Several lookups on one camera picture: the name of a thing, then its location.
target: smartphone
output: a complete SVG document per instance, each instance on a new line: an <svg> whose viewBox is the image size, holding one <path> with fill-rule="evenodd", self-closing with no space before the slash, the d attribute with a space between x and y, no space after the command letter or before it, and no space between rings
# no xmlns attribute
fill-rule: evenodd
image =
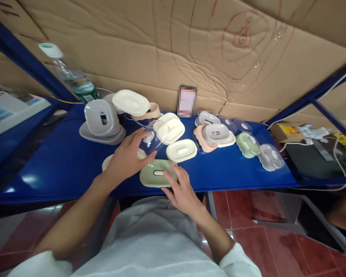
<svg viewBox="0 0 346 277"><path fill-rule="evenodd" d="M177 103L178 117L191 117L196 102L197 87L181 85Z"/></svg>

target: right hand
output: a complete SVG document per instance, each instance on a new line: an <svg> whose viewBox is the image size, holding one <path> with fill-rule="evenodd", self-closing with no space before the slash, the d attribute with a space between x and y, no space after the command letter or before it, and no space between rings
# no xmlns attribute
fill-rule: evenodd
<svg viewBox="0 0 346 277"><path fill-rule="evenodd" d="M179 184L167 171L164 171L164 177L171 185L173 193L166 187L161 188L161 190L174 207L196 221L200 214L206 211L206 207L200 202L193 191L187 171L176 164L171 164L171 167L178 177Z"/></svg>

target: left hand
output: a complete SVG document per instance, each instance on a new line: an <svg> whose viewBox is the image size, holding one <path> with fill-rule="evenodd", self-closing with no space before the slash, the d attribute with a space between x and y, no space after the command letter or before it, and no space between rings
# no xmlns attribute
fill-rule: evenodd
<svg viewBox="0 0 346 277"><path fill-rule="evenodd" d="M137 158L141 140L150 134L150 132L144 132L144 129L143 127L138 129L123 140L111 158L108 167L98 176L102 182L106 182L110 186L109 193L125 179L135 175L155 159L157 151L152 152L143 160Z"/></svg>

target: cable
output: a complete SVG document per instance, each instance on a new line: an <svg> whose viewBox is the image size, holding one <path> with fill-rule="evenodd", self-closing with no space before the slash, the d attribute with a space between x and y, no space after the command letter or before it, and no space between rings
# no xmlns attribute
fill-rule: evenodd
<svg viewBox="0 0 346 277"><path fill-rule="evenodd" d="M334 144L334 147L333 147L333 156L334 158L336 159L339 167L341 168L342 170L342 173L343 175L346 177L346 172L345 170L343 169L342 165L340 164L338 158L337 158L337 155L336 155L336 149L337 149L337 144L338 144L338 139L339 139L339 136L341 135L340 132L338 132L338 135L337 135L337 139L336 139L336 142ZM299 188L292 188L292 187L289 187L288 189L298 189L298 190L316 190L316 191L339 191L339 190L343 190L344 188L346 188L346 184L344 184L342 187L338 188L338 189L325 189L325 190L318 190L318 189L299 189Z"/></svg>
<svg viewBox="0 0 346 277"><path fill-rule="evenodd" d="M147 127L147 126L145 126L145 125L142 125L142 124L141 124L140 122L138 122L138 121L135 121L135 120L133 120L133 119L131 119L131 118L126 117L125 115L124 115L124 118L125 118L125 119L128 119L128 120L132 120L132 121L136 122L138 125L140 125L140 126L142 126L142 127Z"/></svg>
<svg viewBox="0 0 346 277"><path fill-rule="evenodd" d="M64 102L64 103L68 103L68 104L85 104L85 103L83 103L83 102L69 102L69 101L64 101L64 100L60 100L60 99L57 99L55 96L53 96L53 95L50 95L50 97L52 97L52 98L54 98L54 99L56 99L56 100L58 100L58 101L60 101L60 102Z"/></svg>
<svg viewBox="0 0 346 277"><path fill-rule="evenodd" d="M286 148L287 144L312 145L312 144L302 144L300 142L286 142L283 148L279 151L280 153Z"/></svg>
<svg viewBox="0 0 346 277"><path fill-rule="evenodd" d="M106 90L104 88L95 88L95 89L101 89L101 90L109 91L110 93L114 94L114 92L111 92L110 90Z"/></svg>
<svg viewBox="0 0 346 277"><path fill-rule="evenodd" d="M320 99L322 99L324 96L326 96L326 95L327 95L331 90L333 90L343 79L345 79L345 77L346 77L346 73L345 73L345 74L344 74L333 86L331 86L331 87L329 88L329 90L326 91L325 94L323 94L321 97L319 97L318 100L320 100ZM309 108L310 106L312 106L312 104L306 105L306 106L305 106L304 108L302 108L301 110L298 110L298 111L296 111L295 113L292 113L292 114L290 114L290 115L288 115L288 116L286 116L286 117L284 117L284 118L282 118L282 119L279 119L279 120L277 120L277 121L274 121L271 125L269 125L269 127L268 127L267 130L269 130L270 127L273 126L273 124L275 124L275 123L277 123L277 122L279 122L279 121L282 121L282 120L284 120L284 119L287 119L287 118L289 118L289 117L291 117L291 116L293 116L293 115L295 115L295 114L297 114L297 113L300 113L300 112L302 112L303 110L306 110L307 108Z"/></svg>

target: water bottle label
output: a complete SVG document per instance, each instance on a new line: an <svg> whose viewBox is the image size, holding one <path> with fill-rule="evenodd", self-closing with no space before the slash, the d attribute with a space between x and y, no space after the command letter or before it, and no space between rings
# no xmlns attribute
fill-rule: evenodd
<svg viewBox="0 0 346 277"><path fill-rule="evenodd" d="M91 102L92 100L95 99L101 99L100 94L97 92L97 90L94 88L92 91L88 93L74 93L77 95L77 97L85 104L88 102Z"/></svg>

